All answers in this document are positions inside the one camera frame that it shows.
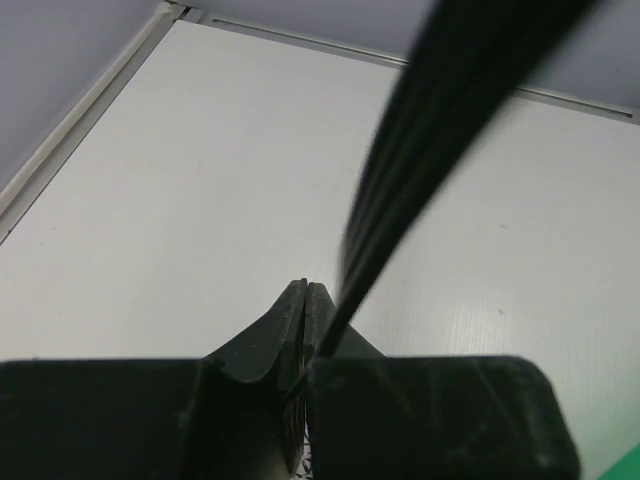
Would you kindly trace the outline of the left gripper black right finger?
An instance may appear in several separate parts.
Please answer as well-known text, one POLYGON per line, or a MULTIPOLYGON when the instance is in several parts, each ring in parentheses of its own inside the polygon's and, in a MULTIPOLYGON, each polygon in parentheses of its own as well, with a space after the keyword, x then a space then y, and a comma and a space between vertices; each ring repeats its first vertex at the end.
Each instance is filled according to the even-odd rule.
POLYGON ((510 355, 391 357, 348 328, 313 353, 334 304, 304 295, 306 457, 317 479, 577 479, 575 442, 555 391, 510 355))

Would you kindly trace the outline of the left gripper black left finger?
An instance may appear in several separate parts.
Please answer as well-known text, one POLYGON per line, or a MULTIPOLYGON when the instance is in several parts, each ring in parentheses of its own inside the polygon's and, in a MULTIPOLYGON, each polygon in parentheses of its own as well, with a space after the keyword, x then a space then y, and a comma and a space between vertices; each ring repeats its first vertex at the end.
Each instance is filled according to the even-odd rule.
POLYGON ((304 406, 306 283, 201 358, 15 360, 1 365, 5 479, 288 479, 304 406))

